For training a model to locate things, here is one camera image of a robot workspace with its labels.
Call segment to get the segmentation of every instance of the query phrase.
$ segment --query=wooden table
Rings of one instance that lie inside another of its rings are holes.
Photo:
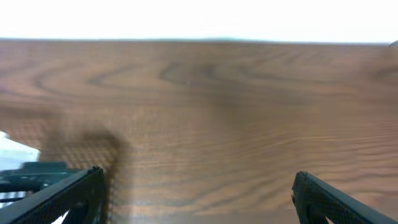
[[[115,223],[297,223],[300,170],[383,210],[398,204],[385,48],[4,40],[0,128],[43,161],[103,166]]]

